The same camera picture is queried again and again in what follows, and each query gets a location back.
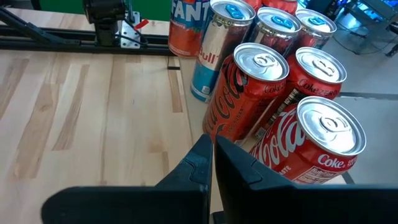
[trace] coca-cola can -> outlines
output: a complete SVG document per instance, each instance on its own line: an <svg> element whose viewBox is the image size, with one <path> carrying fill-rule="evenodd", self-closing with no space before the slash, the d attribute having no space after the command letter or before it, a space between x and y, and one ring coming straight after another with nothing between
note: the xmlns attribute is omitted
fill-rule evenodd
<svg viewBox="0 0 398 224"><path fill-rule="evenodd" d="M297 10L297 0L262 0L262 5L281 9L291 15Z"/></svg>
<svg viewBox="0 0 398 224"><path fill-rule="evenodd" d="M347 78L344 66L330 54L311 47L302 47L287 59L290 74L285 91L268 107L251 130L250 135L260 139L288 105L298 103L307 96L334 99Z"/></svg>
<svg viewBox="0 0 398 224"><path fill-rule="evenodd" d="M288 106L250 154L296 183L322 184L349 170L365 146L364 130L351 113L309 96Z"/></svg>
<svg viewBox="0 0 398 224"><path fill-rule="evenodd" d="M287 57L301 29L300 21L291 14L271 7L262 7L255 18L248 42L268 46Z"/></svg>
<svg viewBox="0 0 398 224"><path fill-rule="evenodd" d="M221 66L215 92L203 118L203 131L243 139L272 100L284 91L289 66L261 44L237 46Z"/></svg>
<svg viewBox="0 0 398 224"><path fill-rule="evenodd" d="M294 50L301 47L322 49L337 30L332 20L314 10L299 9L295 15L301 22L302 29L298 33Z"/></svg>

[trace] orange soda can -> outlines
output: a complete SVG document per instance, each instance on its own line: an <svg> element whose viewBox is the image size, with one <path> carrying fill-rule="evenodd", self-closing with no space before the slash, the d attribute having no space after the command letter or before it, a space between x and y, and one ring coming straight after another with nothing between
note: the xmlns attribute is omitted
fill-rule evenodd
<svg viewBox="0 0 398 224"><path fill-rule="evenodd" d="M210 0L172 0L169 49L180 57L196 57L201 44L201 28Z"/></svg>

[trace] can rim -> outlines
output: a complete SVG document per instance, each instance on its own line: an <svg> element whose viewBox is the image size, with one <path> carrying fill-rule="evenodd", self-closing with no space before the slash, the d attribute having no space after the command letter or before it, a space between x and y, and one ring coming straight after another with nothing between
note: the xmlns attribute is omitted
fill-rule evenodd
<svg viewBox="0 0 398 224"><path fill-rule="evenodd" d="M337 69L340 69L341 72L339 72L340 76L343 77L341 80L339 81L335 81L335 82L331 82L331 81L327 81L327 80L323 80L319 77L316 77L315 75L312 74L312 72L310 72L308 69L306 69L297 59L297 56L299 53L305 51L305 50L312 50L312 51L316 51L321 53L323 56L325 56L326 58L330 59L331 61L333 61L335 63L335 65L337 66ZM338 84L338 83L343 83L346 79L347 79L347 71L346 68L343 66L343 64L337 60L335 57L331 56L329 53L324 52L323 50L320 49L316 49L313 47L301 47L299 48L296 53L295 53L295 60L296 62L300 65L300 68L304 69L305 72L309 75L311 75L311 77L316 78L317 80L320 80L324 83L330 83L330 84Z"/></svg>
<svg viewBox="0 0 398 224"><path fill-rule="evenodd" d="M218 13L216 10L214 10L214 4L217 3L217 2L234 2L234 1L245 5L249 9L249 11L251 13L251 16L250 16L249 19L233 19L233 18L230 18L230 17L223 16L220 13ZM248 3L242 1L242 0L228 0L228 1L226 1L226 0L210 0L210 8L217 16L220 16L220 17L222 17L224 19L227 19L227 20L230 20L230 21L234 21L234 22L249 22L249 21L252 21L255 18L255 16L256 16L256 12L253 9L253 7L251 5L249 5Z"/></svg>
<svg viewBox="0 0 398 224"><path fill-rule="evenodd" d="M362 143L360 144L359 147L354 147L355 150L353 151L348 151L348 152L336 152L333 151L331 149L328 149L327 147L325 147L324 145L322 145L322 143L320 143L319 141L317 141L314 137L311 136L311 134L309 134L307 128L305 128L302 124L302 121L300 120L299 117L299 109L300 107L304 104L304 103L308 103L309 101L314 101L314 102L319 102L319 101L323 101L326 102L328 105L334 107L335 109L337 109L340 114L344 114L345 118L348 118L350 121L352 121L352 124L355 127L355 132L356 134L358 134L358 136L360 137L360 139L362 140ZM355 118L355 116L353 114L351 114L346 108L344 108L343 106L341 106L340 104L326 99L324 97L320 97L320 96L308 96L304 99L302 99L298 105L297 105L297 109L296 109L296 118L297 118L297 123L300 126L300 128L303 130L303 132L305 133L306 137L308 137L309 139L311 139L311 142L313 142L314 144L316 144L317 146L321 147L324 151L329 152L331 154L337 155L337 156L345 156L345 157L349 157L349 156L356 156L358 154L360 154L361 152L364 151L365 147L366 147L366 135L365 135L365 131L361 125L361 123L359 123L359 121Z"/></svg>
<svg viewBox="0 0 398 224"><path fill-rule="evenodd" d="M295 12L295 16L297 17L297 15L298 15L300 12L305 12L305 11L311 12L312 14L315 14L315 15L317 15L317 16L319 16L319 17L322 17L322 19L326 20L328 24L331 24L331 25L332 25L332 28L333 28L333 29L331 29L331 31L328 31L328 32L316 30L316 29L314 29L313 27L310 27L310 26L304 24L303 22L301 22L300 19L298 19L298 20L300 21L300 23L302 24L302 26L304 26L306 29L309 29L309 30L311 30L311 31L313 31L314 33L317 33L317 34L328 34L328 35L332 35L332 34L334 34L334 33L336 32L336 30L337 30L337 25L335 24L335 22L333 22L333 21L332 21L331 19L329 19L327 16L325 16L325 15L323 15L323 14L317 12L317 11L314 11L314 10L311 10L311 9L297 9L296 12Z"/></svg>
<svg viewBox="0 0 398 224"><path fill-rule="evenodd" d="M266 24L263 20L260 19L259 14L261 13L261 11L276 11L276 12L280 12L280 13L286 14L287 16L289 16L289 19L291 19L295 24L298 25L298 29L295 30L295 31L293 31L293 32L288 32L288 31L283 31L283 30L275 29L274 27L272 27L272 26ZM293 16L293 15L291 15L291 14L289 14L289 13L283 11L283 10L277 9L277 8L273 8L273 7L261 7L261 8L257 11L256 16L257 16L258 20L260 21L260 23L261 23L263 26L267 27L268 29L276 30L277 32L280 32L280 33L283 33L283 34L293 34L293 35L296 35L298 32L300 32L300 30L301 30L301 28L302 28L302 24L301 24L301 22L300 22L299 19L297 19L295 16Z"/></svg>
<svg viewBox="0 0 398 224"><path fill-rule="evenodd" d="M278 79L273 79L273 80L265 79L265 78L259 78L257 75L248 73L248 72L246 71L246 69L243 69L243 67L240 66L240 64L239 64L239 63L236 61L236 59L235 59L237 51L240 50L241 48L245 47L246 45L255 45L255 46L256 46L257 48L259 48L259 49L263 48L263 49L265 49L265 50L268 50L270 53L272 53L272 55L273 55L275 58L279 58L279 59L281 60L282 69L284 69L284 73L281 74L281 76L280 76ZM270 47L267 47L267 46L265 46L265 45L258 44L258 43L246 42L246 43L239 44L239 45L234 49L233 58L234 58L234 63L236 64L236 66L238 66L238 68L239 68L240 70L242 70L245 74L247 74L247 75L250 76L251 78L254 78L254 79L260 80L260 81L279 82L279 81L281 81L281 80L286 79L286 77L289 75L289 72L290 72L289 64L287 63L286 59L283 58L283 56L281 56L280 53L278 53L276 50L274 50L274 49L272 49L272 48L270 48Z"/></svg>

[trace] blue can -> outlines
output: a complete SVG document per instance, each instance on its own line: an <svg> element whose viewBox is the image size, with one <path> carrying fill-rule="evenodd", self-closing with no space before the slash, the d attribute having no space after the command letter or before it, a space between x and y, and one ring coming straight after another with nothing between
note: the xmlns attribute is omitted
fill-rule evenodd
<svg viewBox="0 0 398 224"><path fill-rule="evenodd" d="M224 59L244 40L256 15L240 0L211 0L210 9L191 82L192 94L206 103Z"/></svg>

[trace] gray floor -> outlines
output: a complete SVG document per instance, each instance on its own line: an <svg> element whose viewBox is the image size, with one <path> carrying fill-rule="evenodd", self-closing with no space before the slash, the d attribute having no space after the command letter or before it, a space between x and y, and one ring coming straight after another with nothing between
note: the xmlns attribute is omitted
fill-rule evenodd
<svg viewBox="0 0 398 224"><path fill-rule="evenodd" d="M360 25L350 15L338 22L349 28ZM367 32L365 28L355 31ZM391 33L383 35L396 36ZM350 49L354 49L361 41L360 37L349 35L343 30L338 30L335 38ZM392 44L375 54L355 55L341 47L336 40L331 39L324 51L335 56L348 72L343 91L397 94L398 97L398 54L392 58L384 55ZM379 49L385 45L374 43ZM376 51L374 46L370 46L366 52ZM336 101L357 117L368 139L365 151L349 171L352 179L356 184L398 184L398 101L352 98L338 98Z"/></svg>

